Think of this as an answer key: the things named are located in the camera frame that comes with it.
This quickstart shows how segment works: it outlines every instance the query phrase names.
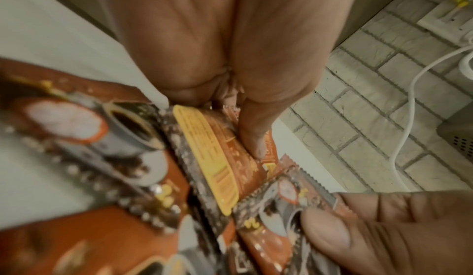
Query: yellow label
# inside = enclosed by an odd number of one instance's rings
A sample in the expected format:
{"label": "yellow label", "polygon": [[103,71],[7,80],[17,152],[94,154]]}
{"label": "yellow label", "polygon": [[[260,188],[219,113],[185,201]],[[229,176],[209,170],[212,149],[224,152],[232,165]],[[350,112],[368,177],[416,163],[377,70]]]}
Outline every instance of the yellow label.
{"label": "yellow label", "polygon": [[172,113],[225,216],[238,202],[238,186],[217,136],[204,115],[195,108],[174,106]]}

